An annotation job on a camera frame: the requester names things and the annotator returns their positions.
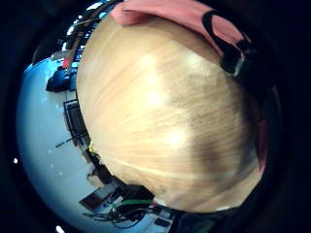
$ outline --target black strap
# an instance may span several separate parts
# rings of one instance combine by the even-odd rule
[[[213,16],[225,18],[213,10],[203,15],[202,22],[206,31],[224,53],[221,67],[261,104],[269,87],[269,82],[266,79],[268,77],[266,75],[267,70],[261,55],[240,30],[243,40],[235,46],[215,35],[212,24]]]

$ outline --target cable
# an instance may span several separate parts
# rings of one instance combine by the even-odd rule
[[[88,214],[88,213],[84,213],[84,216],[88,216],[90,218],[92,218],[93,220],[96,221],[111,221],[112,218],[109,216],[108,214]]]
[[[73,26],[81,25],[81,24],[84,24],[84,23],[86,23],[86,22],[92,22],[92,21],[96,21],[96,20],[101,20],[101,18],[87,19],[87,20],[85,20],[85,21],[75,23],[75,24],[73,24]]]
[[[151,205],[153,203],[153,200],[137,200],[137,199],[129,199],[125,200],[118,205],[113,205],[113,208],[118,208],[120,206],[125,206],[125,205]]]
[[[61,147],[62,145],[64,145],[64,144],[70,142],[70,141],[73,140],[73,139],[74,139],[74,138],[67,139],[67,140],[65,140],[65,141],[63,141],[63,142],[57,144],[55,147],[56,147],[56,148],[59,148],[59,147]]]
[[[139,211],[152,211],[153,209],[151,208],[138,208],[138,209],[134,209],[134,210],[130,210],[128,212],[125,212],[124,214],[122,214],[123,216],[130,216],[131,214],[135,213],[135,212],[139,212]]]
[[[143,213],[141,213],[140,218],[137,219],[133,224],[131,224],[129,226],[118,226],[118,225],[116,225],[116,223],[125,222],[126,220],[119,220],[119,221],[112,220],[112,223],[118,229],[128,229],[128,228],[131,228],[131,227],[137,225],[144,218],[146,210],[149,210],[149,209],[142,209],[142,208],[140,208],[140,209],[137,209],[137,210],[131,210],[131,211],[123,214],[124,216],[128,216],[129,214],[135,213],[137,211],[143,211]]]

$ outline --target pink cloth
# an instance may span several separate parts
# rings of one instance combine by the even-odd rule
[[[69,67],[69,64],[70,64],[69,57],[65,57],[63,62],[62,62],[62,68],[67,69]]]
[[[202,24],[202,16],[212,10],[195,0],[128,0],[119,3],[111,14],[121,25],[137,24],[152,16],[164,17],[202,34],[222,56]],[[235,26],[222,17],[213,17],[213,28],[217,36],[234,46],[243,39]]]

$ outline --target white floor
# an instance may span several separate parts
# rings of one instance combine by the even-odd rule
[[[70,224],[87,233],[118,232],[110,223],[83,216],[86,209],[79,201],[96,189],[86,179],[93,165],[86,163],[81,151],[71,142],[55,147],[70,138],[63,117],[64,92],[46,91],[47,81],[59,65],[46,59],[24,74],[17,107],[17,141],[22,165],[47,205]],[[67,97],[74,98],[74,93],[67,91]],[[151,218],[146,216],[124,232],[163,232],[163,228],[152,225]]]

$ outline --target wood grain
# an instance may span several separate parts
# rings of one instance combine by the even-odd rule
[[[204,38],[152,18],[123,27],[107,16],[79,66],[86,128],[103,163],[167,206],[238,206],[259,181],[251,101]]]

